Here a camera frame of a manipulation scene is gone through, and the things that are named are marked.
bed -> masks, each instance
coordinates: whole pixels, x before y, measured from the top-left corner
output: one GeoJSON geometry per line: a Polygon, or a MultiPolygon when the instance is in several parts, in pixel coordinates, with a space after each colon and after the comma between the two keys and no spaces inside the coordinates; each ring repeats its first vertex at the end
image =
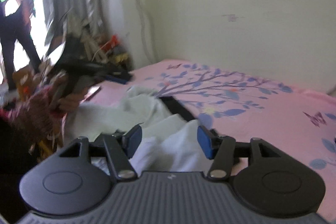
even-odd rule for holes
{"type": "MultiPolygon", "coordinates": [[[[132,85],[174,96],[207,128],[248,142],[260,137],[315,170],[326,194],[318,213],[336,219],[336,98],[269,79],[181,60],[136,70],[127,85],[102,83],[92,102],[115,105],[132,85]]],[[[241,162],[238,172],[246,166],[241,162]]]]}

standing person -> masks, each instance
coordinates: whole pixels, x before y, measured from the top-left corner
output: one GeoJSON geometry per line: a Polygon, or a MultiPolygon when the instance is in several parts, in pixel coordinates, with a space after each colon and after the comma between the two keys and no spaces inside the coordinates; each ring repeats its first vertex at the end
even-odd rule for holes
{"type": "Polygon", "coordinates": [[[35,73],[39,72],[41,60],[36,52],[33,39],[30,35],[30,15],[33,12],[33,0],[16,0],[19,8],[11,15],[5,15],[5,5],[8,0],[0,1],[0,42],[2,46],[3,61],[5,64],[9,91],[15,90],[13,81],[14,48],[16,39],[26,51],[35,73]]]}

person's leg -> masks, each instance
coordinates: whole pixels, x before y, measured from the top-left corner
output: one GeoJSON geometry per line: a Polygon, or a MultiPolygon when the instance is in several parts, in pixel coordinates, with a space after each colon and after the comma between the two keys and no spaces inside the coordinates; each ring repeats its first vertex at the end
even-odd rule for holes
{"type": "Polygon", "coordinates": [[[5,64],[8,89],[9,91],[15,90],[16,85],[13,81],[15,39],[6,39],[5,37],[1,37],[0,41],[2,46],[2,56],[3,62],[5,64]]]}
{"type": "Polygon", "coordinates": [[[39,66],[41,64],[41,60],[39,55],[37,54],[36,48],[34,46],[33,39],[26,27],[20,28],[16,31],[17,39],[19,40],[22,47],[25,49],[31,65],[35,70],[35,73],[39,72],[39,66]]]}

metal screw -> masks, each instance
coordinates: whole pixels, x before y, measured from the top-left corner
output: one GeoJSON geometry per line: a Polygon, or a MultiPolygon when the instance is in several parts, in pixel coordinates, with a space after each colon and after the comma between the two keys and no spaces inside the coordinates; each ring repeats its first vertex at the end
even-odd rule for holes
{"type": "Polygon", "coordinates": [[[131,179],[134,176],[135,176],[135,173],[132,170],[121,170],[118,173],[118,177],[121,178],[121,179],[131,179]]]}
{"type": "Polygon", "coordinates": [[[224,170],[216,169],[210,172],[210,176],[214,179],[222,179],[226,176],[226,172],[224,170]]]}

black pants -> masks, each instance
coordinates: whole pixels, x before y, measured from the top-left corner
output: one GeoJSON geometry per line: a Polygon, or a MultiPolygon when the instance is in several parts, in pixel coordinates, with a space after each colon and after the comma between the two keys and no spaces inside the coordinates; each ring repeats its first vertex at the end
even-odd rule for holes
{"type": "Polygon", "coordinates": [[[28,26],[24,26],[21,5],[14,14],[0,19],[0,41],[9,90],[16,88],[12,77],[14,72],[14,47],[16,40],[20,42],[26,51],[35,72],[38,72],[41,60],[36,52],[33,39],[30,36],[30,30],[28,26]]]}

